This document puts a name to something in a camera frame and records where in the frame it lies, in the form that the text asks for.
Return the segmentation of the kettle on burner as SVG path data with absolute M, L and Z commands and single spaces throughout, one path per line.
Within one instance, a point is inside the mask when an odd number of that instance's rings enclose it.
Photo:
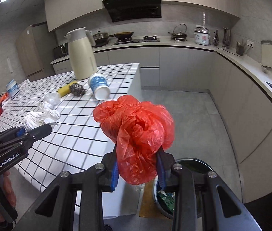
M 184 26 L 185 30 L 177 31 L 177 28 L 180 26 Z M 172 32 L 168 32 L 168 34 L 173 41 L 187 41 L 187 25 L 185 23 L 180 23 L 179 25 L 175 26 Z

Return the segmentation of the green milk carton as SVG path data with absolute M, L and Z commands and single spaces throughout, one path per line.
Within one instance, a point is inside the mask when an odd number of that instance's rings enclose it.
M 173 214 L 175 207 L 175 193 L 166 193 L 163 190 L 157 192 L 157 198 L 162 209 Z

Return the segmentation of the wooden stool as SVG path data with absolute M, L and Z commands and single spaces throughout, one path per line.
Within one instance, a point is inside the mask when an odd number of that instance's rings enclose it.
M 152 193 L 153 182 L 154 180 L 151 180 L 150 182 L 147 182 L 144 186 L 139 217 L 166 219 L 166 217 L 163 214 L 161 214 L 161 212 L 159 211 L 159 209 L 157 208 L 156 204 L 153 201 Z

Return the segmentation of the white cutting board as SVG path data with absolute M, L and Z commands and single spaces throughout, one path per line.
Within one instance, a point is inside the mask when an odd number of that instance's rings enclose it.
M 261 65 L 272 68 L 272 41 L 261 41 Z

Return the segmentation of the black microwave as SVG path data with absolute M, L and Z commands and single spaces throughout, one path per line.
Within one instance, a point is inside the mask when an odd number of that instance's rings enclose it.
M 68 43 L 61 44 L 53 48 L 53 54 L 55 59 L 59 59 L 69 55 L 68 52 Z

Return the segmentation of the dark bottle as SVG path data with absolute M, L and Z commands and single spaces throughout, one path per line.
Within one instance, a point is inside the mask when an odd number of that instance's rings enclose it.
M 218 46 L 219 45 L 219 36 L 218 36 L 218 30 L 216 29 L 216 31 L 214 32 L 214 36 L 213 36 L 213 45 L 214 46 Z

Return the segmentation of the clear plastic bag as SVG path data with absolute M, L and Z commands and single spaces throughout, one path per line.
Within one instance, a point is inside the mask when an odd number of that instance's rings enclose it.
M 48 93 L 44 96 L 43 102 L 50 108 L 53 109 L 60 103 L 60 94 L 58 92 Z

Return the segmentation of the yellow sponge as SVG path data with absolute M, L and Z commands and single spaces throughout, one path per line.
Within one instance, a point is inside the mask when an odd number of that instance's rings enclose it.
M 62 98 L 63 96 L 69 94 L 71 92 L 70 86 L 77 83 L 78 83 L 77 81 L 73 81 L 67 85 L 64 85 L 63 87 L 60 87 L 57 91 L 60 97 Z

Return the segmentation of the black cooking pot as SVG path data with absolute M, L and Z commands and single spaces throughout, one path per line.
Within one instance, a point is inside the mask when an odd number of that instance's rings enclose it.
M 96 43 L 95 47 L 104 46 L 109 43 L 110 38 L 112 38 L 113 35 L 109 34 L 108 32 L 100 32 L 98 31 L 96 34 L 93 35 L 94 41 Z

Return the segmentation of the blue white paper cup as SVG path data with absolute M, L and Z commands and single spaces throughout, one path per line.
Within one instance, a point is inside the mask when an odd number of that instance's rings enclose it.
M 93 91 L 95 99 L 99 101 L 108 100 L 110 96 L 110 88 L 106 77 L 103 74 L 92 74 L 88 80 L 89 86 Z

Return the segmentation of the steel knife rack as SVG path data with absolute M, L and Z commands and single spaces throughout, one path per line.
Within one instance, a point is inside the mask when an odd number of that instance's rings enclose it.
M 231 30 L 224 28 L 223 48 L 229 49 L 231 45 Z

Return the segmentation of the cream thermos jug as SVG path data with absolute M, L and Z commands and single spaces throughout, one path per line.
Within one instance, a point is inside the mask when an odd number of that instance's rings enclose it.
M 93 52 L 95 40 L 86 28 L 78 28 L 67 33 L 70 64 L 77 80 L 83 80 L 97 72 Z

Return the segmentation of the white tissue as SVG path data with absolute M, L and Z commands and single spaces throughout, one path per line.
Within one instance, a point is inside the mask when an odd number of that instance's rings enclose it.
M 41 101 L 37 102 L 36 111 L 25 115 L 23 126 L 27 132 L 44 124 L 50 124 L 54 128 L 60 118 L 61 114 L 50 103 Z

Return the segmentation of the steel wool scrubber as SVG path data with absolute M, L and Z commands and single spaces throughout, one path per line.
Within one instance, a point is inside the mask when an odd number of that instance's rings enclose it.
M 75 96 L 83 96 L 86 93 L 86 90 L 84 89 L 84 87 L 82 87 L 78 83 L 72 83 L 69 86 L 69 89 L 70 89 L 70 92 Z

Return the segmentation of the white rice cooker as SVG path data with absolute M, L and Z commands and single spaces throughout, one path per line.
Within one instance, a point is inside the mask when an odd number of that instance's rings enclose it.
M 209 30 L 205 27 L 196 27 L 194 30 L 194 41 L 196 44 L 209 45 Z

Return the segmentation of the red plastic bag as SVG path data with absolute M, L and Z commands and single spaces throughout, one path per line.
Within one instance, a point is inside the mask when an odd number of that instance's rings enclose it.
M 117 146 L 120 176 L 131 185 L 154 179 L 156 152 L 170 148 L 175 139 L 175 121 L 166 107 L 123 95 L 95 107 L 93 116 Z

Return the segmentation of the black range hood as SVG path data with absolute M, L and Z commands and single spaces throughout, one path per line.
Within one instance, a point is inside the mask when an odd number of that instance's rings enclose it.
M 113 23 L 147 18 L 161 18 L 162 0 L 103 0 Z

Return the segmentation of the gas stove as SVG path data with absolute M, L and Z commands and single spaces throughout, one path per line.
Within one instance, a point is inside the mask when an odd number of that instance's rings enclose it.
M 122 38 L 122 39 L 117 39 L 117 41 L 114 43 L 114 45 L 121 45 L 121 44 L 129 44 L 129 43 L 144 43 L 144 42 L 160 42 L 160 39 L 154 35 L 154 36 L 144 36 L 143 38 Z

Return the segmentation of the refrigerator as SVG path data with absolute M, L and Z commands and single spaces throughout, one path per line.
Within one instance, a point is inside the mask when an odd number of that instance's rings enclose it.
M 20 63 L 30 81 L 55 75 L 51 62 L 57 46 L 55 34 L 48 31 L 47 23 L 28 26 L 16 40 Z

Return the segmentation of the utensil holder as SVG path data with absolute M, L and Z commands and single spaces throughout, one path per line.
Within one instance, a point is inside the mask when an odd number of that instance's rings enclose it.
M 237 41 L 236 43 L 236 54 L 238 56 L 243 56 L 246 54 L 246 44 L 247 42 L 244 40 Z

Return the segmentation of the white blue jar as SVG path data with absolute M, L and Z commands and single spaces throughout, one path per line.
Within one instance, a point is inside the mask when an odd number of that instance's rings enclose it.
M 20 93 L 19 85 L 14 79 L 6 85 L 6 92 L 10 99 L 14 99 Z

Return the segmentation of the wok pan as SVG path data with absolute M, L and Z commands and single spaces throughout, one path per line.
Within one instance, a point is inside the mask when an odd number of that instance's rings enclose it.
M 115 33 L 113 36 L 116 37 L 117 39 L 129 39 L 133 36 L 133 34 L 134 32 L 127 31 L 127 32 Z

